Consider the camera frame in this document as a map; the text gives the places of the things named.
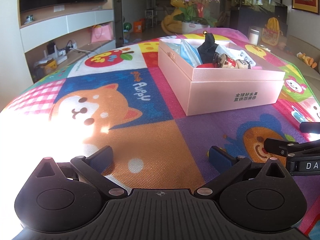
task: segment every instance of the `colorful play mat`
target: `colorful play mat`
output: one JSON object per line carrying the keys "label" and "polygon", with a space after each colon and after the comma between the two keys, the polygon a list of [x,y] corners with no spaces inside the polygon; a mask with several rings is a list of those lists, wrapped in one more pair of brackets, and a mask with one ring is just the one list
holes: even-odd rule
{"label": "colorful play mat", "polygon": [[[320,106],[294,65],[227,35],[215,39],[231,40],[285,71],[275,104],[186,116],[158,67],[159,39],[83,58],[14,99],[0,114],[0,147],[6,162],[2,180],[10,189],[2,193],[8,236],[21,230],[14,199],[46,156],[68,162],[110,145],[114,162],[103,175],[128,192],[132,188],[193,191],[219,175],[208,161],[207,151],[213,145],[232,156],[265,162],[271,157],[263,148],[266,138],[299,143],[320,139],[299,132],[303,121],[320,122]],[[320,239],[320,176],[294,180],[308,203],[299,229],[312,240]]]}

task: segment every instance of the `green ball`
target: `green ball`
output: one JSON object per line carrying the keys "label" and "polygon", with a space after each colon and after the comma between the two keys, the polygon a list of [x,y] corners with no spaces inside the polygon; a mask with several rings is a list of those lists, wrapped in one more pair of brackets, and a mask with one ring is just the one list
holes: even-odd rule
{"label": "green ball", "polygon": [[127,31],[131,30],[132,29],[131,23],[124,23],[123,24],[123,29],[127,30]]}

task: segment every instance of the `black plush toy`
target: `black plush toy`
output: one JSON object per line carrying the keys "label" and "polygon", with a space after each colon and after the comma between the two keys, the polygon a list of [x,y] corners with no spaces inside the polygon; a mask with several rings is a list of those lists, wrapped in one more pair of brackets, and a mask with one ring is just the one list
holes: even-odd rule
{"label": "black plush toy", "polygon": [[215,44],[215,39],[212,33],[205,34],[204,43],[198,47],[198,52],[201,57],[202,63],[212,63],[213,56],[216,52],[218,44]]}

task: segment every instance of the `pink checkered pattern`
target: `pink checkered pattern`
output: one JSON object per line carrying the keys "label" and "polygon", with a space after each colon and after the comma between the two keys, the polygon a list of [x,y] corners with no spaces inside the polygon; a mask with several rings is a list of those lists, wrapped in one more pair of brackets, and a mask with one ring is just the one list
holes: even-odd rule
{"label": "pink checkered pattern", "polygon": [[48,114],[66,79],[35,87],[13,100],[7,109],[24,114]]}

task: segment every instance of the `yellow bag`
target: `yellow bag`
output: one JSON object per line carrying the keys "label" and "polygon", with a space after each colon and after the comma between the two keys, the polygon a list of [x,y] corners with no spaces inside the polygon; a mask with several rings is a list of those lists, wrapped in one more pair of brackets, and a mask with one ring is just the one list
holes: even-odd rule
{"label": "yellow bag", "polygon": [[272,17],[268,20],[266,24],[266,29],[263,28],[261,39],[264,43],[276,46],[279,41],[281,30],[279,26],[279,21],[277,18]]}

